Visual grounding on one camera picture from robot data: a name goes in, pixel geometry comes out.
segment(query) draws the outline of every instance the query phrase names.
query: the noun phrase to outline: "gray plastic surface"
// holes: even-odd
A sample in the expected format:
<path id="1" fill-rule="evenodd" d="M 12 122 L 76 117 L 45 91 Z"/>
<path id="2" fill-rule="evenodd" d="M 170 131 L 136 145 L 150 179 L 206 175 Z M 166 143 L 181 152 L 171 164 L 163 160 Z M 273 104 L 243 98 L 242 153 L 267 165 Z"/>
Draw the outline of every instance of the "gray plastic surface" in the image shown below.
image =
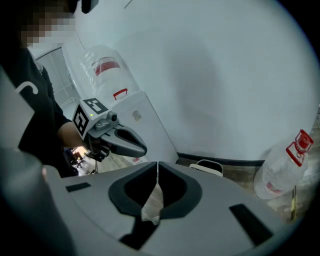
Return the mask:
<path id="1" fill-rule="evenodd" d="M 24 98 L 16 92 L 14 85 L 0 66 L 1 147 L 18 148 L 34 113 Z"/>
<path id="2" fill-rule="evenodd" d="M 140 145 L 131 143 L 130 141 L 127 141 L 117 136 L 117 130 L 123 130 L 131 133 Z M 115 150 L 111 151 L 117 155 L 128 156 L 132 158 L 140 158 L 147 153 L 147 147 L 142 138 L 133 129 L 123 125 L 117 125 L 115 128 L 106 132 L 104 135 L 101 136 L 101 140 L 106 142 L 107 144 L 115 146 Z"/>
<path id="3" fill-rule="evenodd" d="M 41 242 L 33 249 L 35 254 L 45 245 L 53 255 L 74 255 L 69 230 L 56 209 L 48 184 L 42 175 L 42 163 L 34 155 L 18 149 L 0 148 L 0 155 L 0 198 L 4 234 L 9 240 L 23 239 L 22 246 L 25 246 L 25 239 Z"/>
<path id="4" fill-rule="evenodd" d="M 75 248 L 76 255 L 79 256 L 122 256 L 122 255 L 146 255 L 145 253 L 138 252 L 121 242 L 117 241 L 110 234 L 106 233 L 91 217 L 82 209 L 82 205 L 77 204 L 71 193 L 68 193 L 65 184 L 73 184 L 80 182 L 86 182 L 86 178 L 97 176 L 103 176 L 103 174 L 91 175 L 82 177 L 73 177 L 61 179 L 58 171 L 52 166 L 45 166 L 47 170 L 47 181 L 54 199 L 55 205 L 63 219 L 65 225 L 68 228 L 70 236 L 73 240 L 73 246 Z M 100 186 L 100 192 L 105 191 L 104 184 Z M 89 201 L 94 201 L 95 196 L 98 194 L 90 194 Z M 115 221 L 109 217 L 109 214 L 104 215 L 106 220 L 109 220 L 110 226 Z"/>
<path id="5" fill-rule="evenodd" d="M 88 134 L 91 135 L 93 138 L 97 139 L 119 124 L 119 119 L 113 122 L 111 120 L 107 120 L 107 119 L 105 120 L 108 121 L 108 123 L 106 122 L 104 125 L 103 120 L 100 119 L 90 130 L 88 130 Z"/>
<path id="6" fill-rule="evenodd" d="M 202 198 L 186 217 L 160 220 L 142 252 L 159 256 L 230 256 L 252 249 L 253 243 L 229 210 L 237 204 L 244 204 L 272 232 L 284 226 L 272 209 L 235 182 L 177 164 L 166 165 L 196 179 L 202 187 Z"/>
<path id="7" fill-rule="evenodd" d="M 196 179 L 202 187 L 202 198 L 186 217 L 161 219 L 139 253 L 229 256 L 253 249 L 249 236 L 229 210 L 230 206 L 237 204 L 244 204 L 273 233 L 285 226 L 272 209 L 231 180 L 177 164 L 160 164 Z M 107 245 L 105 252 L 108 255 L 136 252 L 117 241 L 131 232 L 134 218 L 118 212 L 108 197 L 108 189 L 114 181 L 147 165 L 143 163 L 116 171 L 64 179 L 60 179 L 55 170 L 48 173 L 56 206 L 80 255 L 98 255 L 101 252 L 100 243 Z M 89 183 L 91 186 L 70 193 L 65 189 L 65 186 L 79 183 Z"/>

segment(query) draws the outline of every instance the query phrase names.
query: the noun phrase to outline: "black rubber opening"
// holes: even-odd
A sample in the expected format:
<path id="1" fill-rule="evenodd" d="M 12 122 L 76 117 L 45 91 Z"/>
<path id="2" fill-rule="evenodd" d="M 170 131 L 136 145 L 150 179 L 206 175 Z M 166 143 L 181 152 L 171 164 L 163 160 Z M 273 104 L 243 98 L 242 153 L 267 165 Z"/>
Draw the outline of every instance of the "black rubber opening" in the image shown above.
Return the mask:
<path id="1" fill-rule="evenodd" d="M 139 142 L 136 140 L 136 138 L 127 130 L 122 130 L 122 129 L 118 129 L 115 132 L 115 135 L 129 141 L 132 142 L 134 144 L 140 145 Z"/>
<path id="2" fill-rule="evenodd" d="M 141 209 L 147 202 L 157 183 L 157 163 L 116 180 L 109 188 L 108 195 L 122 214 L 140 217 Z"/>
<path id="3" fill-rule="evenodd" d="M 202 188 L 192 177 L 159 162 L 159 185 L 163 194 L 160 219 L 182 218 L 200 202 Z"/>

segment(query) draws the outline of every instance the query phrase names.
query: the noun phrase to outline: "wire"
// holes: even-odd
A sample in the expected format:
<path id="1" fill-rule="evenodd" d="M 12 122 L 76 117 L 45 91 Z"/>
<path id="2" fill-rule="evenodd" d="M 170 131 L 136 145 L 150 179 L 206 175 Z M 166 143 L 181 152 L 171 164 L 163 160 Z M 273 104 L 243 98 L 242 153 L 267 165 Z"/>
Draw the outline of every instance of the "wire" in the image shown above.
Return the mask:
<path id="1" fill-rule="evenodd" d="M 128 5 L 131 4 L 132 1 L 133 1 L 133 0 L 130 0 L 123 9 L 126 9 L 126 8 L 128 7 Z"/>
<path id="2" fill-rule="evenodd" d="M 80 37 L 79 37 L 79 35 L 78 35 L 78 32 L 75 31 L 75 33 L 76 33 L 76 35 L 77 35 L 77 37 L 78 37 L 78 39 L 79 39 L 80 44 L 82 45 L 82 48 L 85 50 L 85 47 L 84 47 L 84 45 L 82 44 L 82 42 L 81 42 L 81 40 L 80 40 Z"/>
<path id="3" fill-rule="evenodd" d="M 98 163 L 97 163 L 97 160 L 94 160 L 94 168 L 95 168 L 95 173 L 98 174 Z"/>
<path id="4" fill-rule="evenodd" d="M 295 221 L 297 218 L 297 186 L 292 189 L 292 201 L 291 201 L 291 221 Z"/>

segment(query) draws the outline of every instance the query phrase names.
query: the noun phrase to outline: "bottle cap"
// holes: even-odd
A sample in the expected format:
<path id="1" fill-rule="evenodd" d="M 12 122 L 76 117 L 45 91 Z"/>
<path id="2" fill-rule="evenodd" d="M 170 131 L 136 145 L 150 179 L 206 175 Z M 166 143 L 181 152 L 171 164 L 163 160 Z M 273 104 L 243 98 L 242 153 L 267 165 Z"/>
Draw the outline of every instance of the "bottle cap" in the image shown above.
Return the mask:
<path id="1" fill-rule="evenodd" d="M 298 139 L 298 143 L 301 148 L 306 149 L 310 144 L 309 136 L 302 133 Z"/>

